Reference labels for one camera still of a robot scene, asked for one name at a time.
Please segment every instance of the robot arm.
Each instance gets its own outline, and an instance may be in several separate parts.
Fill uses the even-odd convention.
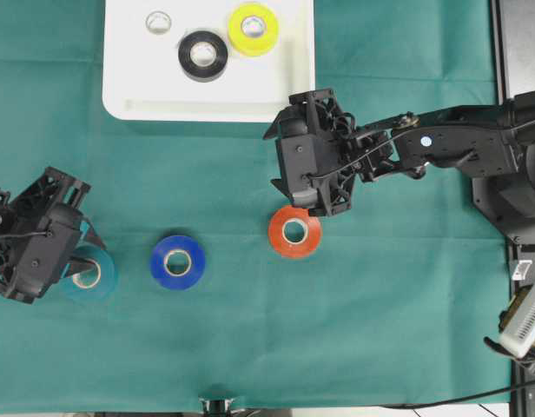
[[[363,127],[330,89],[289,101],[264,136],[277,138],[281,179],[272,183],[314,216],[350,209],[356,175],[363,182],[398,173],[420,179],[431,163],[471,178],[506,179],[523,169],[527,149],[535,147],[535,92],[501,106],[407,113]]]

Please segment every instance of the cable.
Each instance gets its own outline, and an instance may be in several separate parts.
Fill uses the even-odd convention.
[[[512,128],[512,130],[514,130],[516,132],[518,130],[529,128],[530,126],[533,126],[534,124],[535,124],[535,119],[534,120],[530,120],[530,121],[525,122],[525,123],[522,123],[522,124],[520,124],[518,126],[515,126],[515,127]]]
[[[396,135],[394,137],[390,137],[389,139],[383,141],[382,143],[380,143],[379,145],[375,146],[374,148],[371,148],[370,150],[368,150],[364,155],[359,156],[354,161],[349,162],[348,164],[343,165],[342,167],[333,169],[333,170],[331,170],[329,172],[326,172],[325,174],[322,174],[322,175],[310,175],[309,178],[311,180],[323,180],[324,178],[328,178],[329,176],[335,174],[336,172],[342,171],[343,169],[347,169],[347,168],[353,166],[355,163],[357,163],[357,162],[361,161],[362,159],[370,156],[376,150],[380,150],[381,148],[383,148],[387,144],[389,144],[391,142],[395,142],[397,139],[400,139],[402,136],[406,135],[409,132],[410,132],[410,130],[405,130],[404,132],[401,132],[401,133],[399,133],[398,135]]]
[[[397,409],[397,410],[414,410],[415,408],[416,409],[420,409],[420,408],[429,408],[429,407],[437,407],[437,406],[446,406],[448,404],[457,404],[459,402],[477,400],[479,398],[490,397],[492,395],[510,393],[512,391],[518,391],[521,388],[531,387],[533,385],[535,385],[535,380],[534,381],[527,381],[527,382],[524,382],[522,384],[511,385],[510,387],[494,389],[492,391],[486,391],[484,393],[467,395],[466,397],[452,398],[450,400],[430,402],[430,403],[426,403],[426,404],[416,404],[416,405],[414,405],[414,404],[402,404],[402,405],[397,405],[397,406],[382,406],[382,407],[391,408],[391,409]]]
[[[519,126],[515,126],[515,127],[511,128],[511,129],[500,129],[500,130],[514,130],[516,132],[518,130],[522,130],[522,129],[528,128],[530,126],[533,126],[534,124],[535,124],[535,119],[534,120],[530,120],[529,122],[526,122],[526,123],[522,123]],[[391,142],[395,142],[397,139],[400,139],[402,136],[404,136],[404,135],[406,135],[406,134],[408,134],[410,132],[411,132],[411,130],[409,129],[409,130],[405,130],[404,132],[399,133],[395,137],[390,137],[386,141],[380,143],[376,147],[374,147],[374,148],[370,149],[369,151],[367,151],[364,155],[359,156],[354,161],[349,162],[348,164],[343,165],[342,167],[333,169],[333,170],[331,170],[329,172],[326,172],[325,174],[322,174],[322,175],[309,175],[308,177],[311,180],[323,180],[324,178],[328,178],[329,176],[335,174],[336,172],[339,172],[339,171],[341,171],[343,169],[347,169],[347,168],[353,166],[355,163],[357,163],[357,162],[361,161],[362,159],[370,156],[376,150],[379,150],[379,149],[383,148],[384,146],[386,146],[387,144],[389,144]]]
[[[0,235],[0,240],[2,239],[23,239],[25,237],[32,237],[32,236],[47,236],[48,232],[30,232],[25,233],[22,235]]]
[[[490,410],[489,408],[487,407],[484,407],[482,406],[481,404],[479,404],[480,407],[484,408],[489,414],[491,414],[493,417],[499,417],[498,415],[496,415],[492,410]]]

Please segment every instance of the green cloth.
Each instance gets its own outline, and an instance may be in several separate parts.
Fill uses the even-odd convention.
[[[316,0],[317,85],[359,122],[494,103],[487,3]],[[267,125],[110,116],[103,6],[0,0],[0,186],[15,195],[48,165],[92,184],[83,210],[120,277],[91,306],[59,286],[31,306],[0,298],[0,413],[422,402],[508,383],[482,342],[508,299],[503,241],[465,177],[358,183],[317,253],[282,259]],[[189,291],[149,273],[168,233],[206,249]]]

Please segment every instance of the metal frame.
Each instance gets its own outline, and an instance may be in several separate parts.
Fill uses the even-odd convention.
[[[505,11],[507,7],[524,6],[526,8],[532,8],[535,3],[530,4],[528,0],[490,0],[490,9],[492,13],[492,33],[493,33],[493,47],[495,53],[495,72],[497,78],[497,94],[498,101],[502,103],[507,98],[513,97],[520,91],[512,91],[512,77],[517,76],[516,71],[510,71],[510,48],[516,49],[516,36],[515,29],[525,24],[524,12],[521,12],[517,16],[513,16]],[[531,39],[525,39],[526,48],[535,48],[532,45]],[[476,189],[477,183],[472,183],[472,186]],[[506,241],[507,258],[509,262],[516,261],[518,259],[531,259],[532,268],[529,270],[528,275],[524,281],[511,281],[510,291],[513,295],[523,286],[532,285],[535,282],[535,245],[517,245],[515,243]],[[512,363],[512,384],[520,384],[527,381],[535,380],[535,376],[529,374],[529,372]],[[533,417],[535,416],[535,386],[532,388],[524,388],[519,391],[514,391],[511,394],[511,400],[509,403],[509,415],[511,417]]]

